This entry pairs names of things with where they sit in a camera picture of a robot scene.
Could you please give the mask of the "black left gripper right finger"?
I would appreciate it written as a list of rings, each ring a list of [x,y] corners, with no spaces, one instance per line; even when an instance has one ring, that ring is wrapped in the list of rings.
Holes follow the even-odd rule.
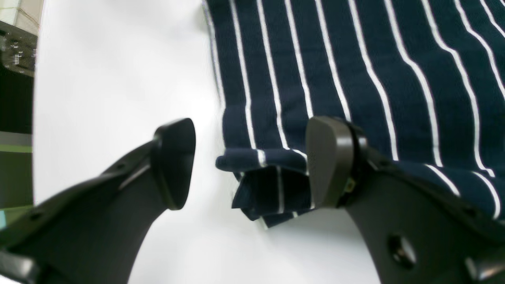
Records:
[[[348,121],[312,117],[305,132],[316,209],[344,209],[383,284],[503,284],[504,226],[413,177]]]

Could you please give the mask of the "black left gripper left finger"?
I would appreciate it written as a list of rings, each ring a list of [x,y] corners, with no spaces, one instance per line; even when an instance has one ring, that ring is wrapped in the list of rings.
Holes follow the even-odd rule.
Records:
[[[157,128],[99,176],[1,230],[1,276],[22,284],[126,284],[153,222],[184,207],[195,158],[191,119]]]

